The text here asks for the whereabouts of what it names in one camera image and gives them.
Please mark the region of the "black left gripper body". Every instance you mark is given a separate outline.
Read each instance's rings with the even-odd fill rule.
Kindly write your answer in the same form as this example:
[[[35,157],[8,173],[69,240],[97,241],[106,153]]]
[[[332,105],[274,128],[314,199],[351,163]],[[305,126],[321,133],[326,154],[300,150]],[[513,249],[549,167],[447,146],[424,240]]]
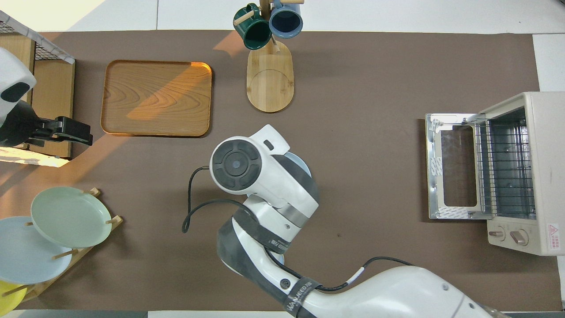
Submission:
[[[90,135],[90,125],[75,121],[70,117],[59,116],[55,119],[54,135],[59,136],[87,136]]]

